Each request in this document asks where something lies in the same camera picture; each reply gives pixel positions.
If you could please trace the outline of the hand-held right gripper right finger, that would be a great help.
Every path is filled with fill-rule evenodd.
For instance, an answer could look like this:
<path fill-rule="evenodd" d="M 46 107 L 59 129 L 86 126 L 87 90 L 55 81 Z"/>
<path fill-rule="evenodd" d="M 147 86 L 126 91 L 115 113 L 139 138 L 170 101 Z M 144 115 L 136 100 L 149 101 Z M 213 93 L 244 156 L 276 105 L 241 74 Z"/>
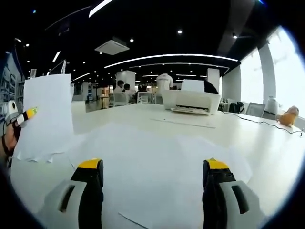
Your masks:
<path fill-rule="evenodd" d="M 213 158 L 203 162 L 203 228 L 257 229 L 262 223 L 259 197 L 229 167 Z"/>

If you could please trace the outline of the person's left hand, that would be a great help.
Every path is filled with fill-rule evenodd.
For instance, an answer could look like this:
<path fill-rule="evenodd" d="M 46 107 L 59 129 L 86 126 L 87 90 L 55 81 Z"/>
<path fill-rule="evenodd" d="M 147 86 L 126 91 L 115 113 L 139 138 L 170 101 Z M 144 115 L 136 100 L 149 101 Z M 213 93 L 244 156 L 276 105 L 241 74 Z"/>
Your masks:
<path fill-rule="evenodd" d="M 6 133 L 1 137 L 3 152 L 6 156 L 12 156 L 14 148 L 20 137 L 21 127 L 14 127 L 14 123 L 9 124 Z"/>

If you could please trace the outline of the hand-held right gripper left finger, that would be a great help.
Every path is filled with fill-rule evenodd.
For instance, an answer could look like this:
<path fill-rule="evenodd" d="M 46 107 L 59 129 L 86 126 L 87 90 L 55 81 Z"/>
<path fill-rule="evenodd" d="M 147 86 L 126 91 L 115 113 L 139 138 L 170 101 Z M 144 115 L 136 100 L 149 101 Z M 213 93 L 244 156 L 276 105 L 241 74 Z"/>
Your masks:
<path fill-rule="evenodd" d="M 92 159 L 78 165 L 69 180 L 62 181 L 44 201 L 48 229 L 101 229 L 103 161 Z"/>

